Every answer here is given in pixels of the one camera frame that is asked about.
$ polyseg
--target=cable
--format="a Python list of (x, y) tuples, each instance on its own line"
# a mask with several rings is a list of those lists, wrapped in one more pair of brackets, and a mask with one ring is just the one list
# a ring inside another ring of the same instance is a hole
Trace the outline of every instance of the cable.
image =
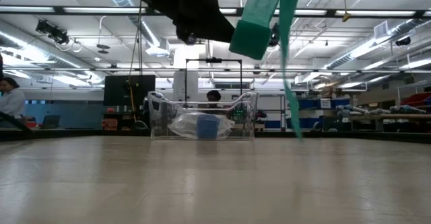
[(350, 18), (350, 14), (347, 12), (347, 0), (344, 0), (344, 15), (343, 15), (343, 22), (346, 22)]
[(132, 74), (132, 68), (133, 68), (133, 59), (135, 58), (136, 44), (138, 44), (139, 47), (140, 47), (140, 48), (138, 48), (138, 55), (140, 56), (140, 58), (139, 58), (139, 74), (140, 75), (142, 74), (142, 67), (141, 67), (141, 51), (142, 51), (142, 46), (141, 46), (141, 40), (139, 40), (139, 42), (137, 42), (138, 33), (140, 33), (141, 29), (142, 29), (141, 19), (142, 19), (142, 1), (141, 1), (140, 6), (139, 6), (139, 22), (140, 22), (140, 24), (139, 24), (139, 27), (136, 29), (135, 44), (133, 46), (132, 60), (131, 60), (131, 63), (130, 63), (130, 71), (129, 71), (129, 89), (130, 89), (130, 96), (131, 96), (130, 99), (131, 99), (131, 105), (132, 105), (132, 111), (133, 111), (133, 119), (135, 120), (135, 122), (137, 122), (137, 119), (136, 119), (136, 114), (135, 114), (135, 101), (133, 99), (133, 89), (131, 87), (131, 74)]

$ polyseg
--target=transparent acrylic container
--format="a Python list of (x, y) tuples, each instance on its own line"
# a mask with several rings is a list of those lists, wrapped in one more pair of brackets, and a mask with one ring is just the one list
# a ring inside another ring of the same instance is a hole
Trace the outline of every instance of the transparent acrylic container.
[[(147, 97), (150, 107), (151, 138), (152, 140), (252, 140), (255, 137), (258, 97), (257, 92), (250, 91), (233, 102), (172, 102), (162, 93), (151, 91)], [(196, 116), (200, 119), (203, 115), (204, 121), (196, 120)], [(178, 134), (178, 130), (174, 127), (184, 119), (188, 119), (187, 124), (182, 124), (183, 130), (187, 130), (188, 134)], [(218, 128), (212, 121), (214, 119), (220, 120)], [(202, 133), (211, 132), (211, 129), (215, 128), (219, 133), (217, 137), (202, 136)]]

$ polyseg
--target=blue bin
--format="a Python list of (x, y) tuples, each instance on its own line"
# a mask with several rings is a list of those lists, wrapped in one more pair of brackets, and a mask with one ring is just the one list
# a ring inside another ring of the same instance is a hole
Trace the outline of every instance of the blue bin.
[(331, 108), (337, 107), (337, 106), (346, 106), (350, 104), (349, 99), (343, 99), (343, 100), (331, 100)]
[(309, 109), (316, 107), (314, 100), (298, 100), (298, 103), (299, 109)]
[(220, 119), (211, 114), (203, 114), (197, 118), (196, 134), (199, 140), (216, 140)]

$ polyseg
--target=ceiling pipe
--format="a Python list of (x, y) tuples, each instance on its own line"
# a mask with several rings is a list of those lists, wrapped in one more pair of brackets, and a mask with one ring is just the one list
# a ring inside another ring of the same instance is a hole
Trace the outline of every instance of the ceiling pipe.
[[(112, 0), (119, 7), (133, 7), (134, 4), (132, 0)], [(141, 28), (142, 36), (150, 47), (157, 47), (162, 49), (158, 56), (169, 56), (169, 46), (166, 39), (155, 35), (150, 27), (147, 25), (145, 20), (138, 15), (128, 15), (127, 18), (133, 23), (137, 28)]]
[[(384, 65), (386, 63), (390, 63), (390, 62), (396, 61), (397, 59), (399, 59), (401, 57), (404, 57), (404, 56), (406, 56), (408, 54), (411, 54), (413, 52), (419, 51), (419, 50), (424, 49), (424, 48), (429, 47), (429, 46), (431, 46), (431, 40), (429, 40), (427, 42), (424, 42), (424, 43), (422, 43), (420, 45), (417, 45), (415, 47), (408, 48), (407, 50), (404, 50), (403, 52), (394, 54), (393, 56), (390, 56), (390, 57), (388, 57), (386, 59), (383, 59), (383, 60), (381, 60), (379, 62), (376, 62), (376, 63), (373, 63), (371, 65), (368, 65), (367, 67), (364, 67), (363, 70), (371, 70), (371, 69), (373, 69), (375, 67), (380, 67), (380, 66), (382, 66), (382, 65)], [(342, 78), (337, 79), (336, 81), (328, 83), (326, 87), (335, 87), (335, 86), (339, 85), (340, 83), (344, 83), (345, 81), (347, 81), (349, 79), (355, 79), (355, 78), (357, 78), (357, 77), (359, 77), (361, 75), (362, 75), (361, 73), (355, 73), (353, 75), (343, 76)]]
[[(358, 57), (363, 56), (374, 49), (377, 49), (381, 45), (400, 39), (400, 37), (406, 33), (409, 33), (413, 29), (419, 28), (420, 26), (423, 26), (429, 22), (430, 20), (425, 19), (410, 19), (393, 27), (391, 30), (389, 30), (389, 34), (384, 38), (374, 39), (374, 35), (372, 35), (369, 38), (361, 41), (359, 45), (343, 53), (341, 56), (337, 55), (336, 57), (329, 59), (329, 62), (324, 66), (324, 69), (334, 69), (345, 63), (351, 62)], [(314, 74), (312, 77), (311, 75), (307, 75), (305, 78), (314, 79), (317, 76), (319, 76), (319, 74)]]
[[(67, 54), (66, 52), (62, 52), (58, 48), (51, 46), (50, 44), (2, 21), (0, 21), (0, 38), (2, 40), (8, 40), (10, 42), (13, 42), (15, 44), (14, 48), (18, 50), (23, 50), (23, 53), (28, 50), (28, 54), (34, 54), (38, 57), (45, 57), (46, 59), (42, 61), (48, 61), (50, 58), (55, 58), (56, 61), (61, 62), (64, 68), (70, 67), (71, 69), (79, 69), (93, 67), (93, 65), (85, 63), (71, 56), (70, 54)], [(103, 77), (106, 75), (102, 72), (94, 73), (98, 77)]]
[[(425, 53), (425, 54), (418, 54), (414, 57), (410, 58), (411, 61), (422, 61), (422, 60), (430, 60), (431, 59), (431, 52)], [(355, 81), (371, 81), (377, 77), (383, 77), (386, 76), (385, 74), (382, 73), (376, 73), (376, 74), (371, 74), (371, 75), (359, 75), (358, 77), (355, 77)], [(380, 82), (384, 82), (384, 80), (380, 80), (380, 81), (375, 81), (375, 82), (371, 82), (371, 83), (380, 83)]]

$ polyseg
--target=black monitor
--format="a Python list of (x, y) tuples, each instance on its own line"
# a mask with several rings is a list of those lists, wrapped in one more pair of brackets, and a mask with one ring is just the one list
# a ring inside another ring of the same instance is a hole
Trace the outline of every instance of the black monitor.
[(130, 76), (130, 78), (129, 76), (106, 76), (103, 104), (104, 106), (131, 106), (132, 91), (133, 103), (135, 106), (141, 106), (148, 92), (155, 89), (155, 75)]

